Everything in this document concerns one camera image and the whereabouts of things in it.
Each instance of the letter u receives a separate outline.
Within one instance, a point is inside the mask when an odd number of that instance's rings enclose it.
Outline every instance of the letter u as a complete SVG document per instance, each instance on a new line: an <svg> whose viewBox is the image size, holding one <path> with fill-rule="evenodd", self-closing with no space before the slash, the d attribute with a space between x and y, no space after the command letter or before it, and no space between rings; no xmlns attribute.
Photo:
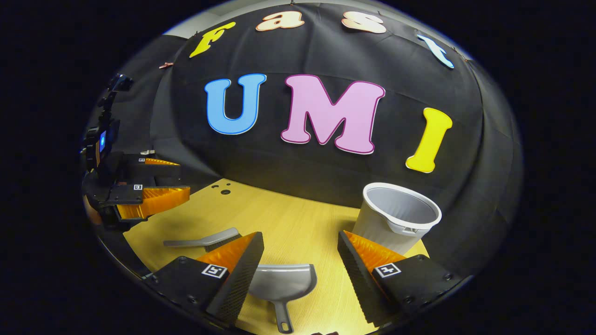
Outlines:
<svg viewBox="0 0 596 335"><path fill-rule="evenodd" d="M238 78L244 88L242 115L230 119L225 115L225 90L232 84L229 79L218 79L205 85L207 92L207 121L216 132L225 135L245 133L254 126L259 114L259 88L267 80L262 73L252 73Z"/></svg>

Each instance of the gray dustpan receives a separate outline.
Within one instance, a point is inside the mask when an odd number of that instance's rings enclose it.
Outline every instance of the gray dustpan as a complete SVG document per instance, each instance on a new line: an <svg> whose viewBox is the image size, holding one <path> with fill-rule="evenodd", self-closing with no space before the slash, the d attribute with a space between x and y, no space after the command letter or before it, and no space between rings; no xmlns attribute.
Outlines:
<svg viewBox="0 0 596 335"><path fill-rule="evenodd" d="M294 332L287 304L309 294L316 286L312 264L259 265L250 283L249 293L275 306L277 329L282 334Z"/></svg>

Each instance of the hand brush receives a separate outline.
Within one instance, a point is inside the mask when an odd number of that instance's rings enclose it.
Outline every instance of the hand brush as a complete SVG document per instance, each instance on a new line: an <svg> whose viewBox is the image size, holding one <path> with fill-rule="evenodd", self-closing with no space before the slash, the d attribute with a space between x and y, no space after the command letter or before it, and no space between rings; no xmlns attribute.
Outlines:
<svg viewBox="0 0 596 335"><path fill-rule="evenodd" d="M210 252L240 237L242 235L240 235L236 228L230 228L199 240L164 241L163 245L173 248L205 247L205 251Z"/></svg>

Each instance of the blue light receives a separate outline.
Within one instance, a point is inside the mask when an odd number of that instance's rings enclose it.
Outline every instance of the blue light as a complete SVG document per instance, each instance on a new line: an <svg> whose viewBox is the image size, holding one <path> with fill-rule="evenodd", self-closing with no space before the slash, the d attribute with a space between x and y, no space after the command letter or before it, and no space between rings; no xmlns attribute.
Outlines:
<svg viewBox="0 0 596 335"><path fill-rule="evenodd" d="M100 135L100 152L104 151L105 148L105 131Z"/></svg>

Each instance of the textured grip surface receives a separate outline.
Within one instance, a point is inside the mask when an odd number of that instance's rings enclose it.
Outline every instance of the textured grip surface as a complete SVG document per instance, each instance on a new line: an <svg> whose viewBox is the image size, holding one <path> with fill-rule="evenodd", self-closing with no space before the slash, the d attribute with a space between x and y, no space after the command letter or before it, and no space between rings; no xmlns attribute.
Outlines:
<svg viewBox="0 0 596 335"><path fill-rule="evenodd" d="M231 327L236 322L244 299L249 292L250 282L259 266L261 256L263 256L263 250L263 234L257 232L240 257L234 272L229 275L208 305L207 313L222 322L222 325Z"/></svg>
<svg viewBox="0 0 596 335"><path fill-rule="evenodd" d="M342 257L343 265L346 267L366 321L372 322L375 327L388 323L396 314L395 308L374 282L373 276L368 272L364 262L343 231L339 233L337 251Z"/></svg>

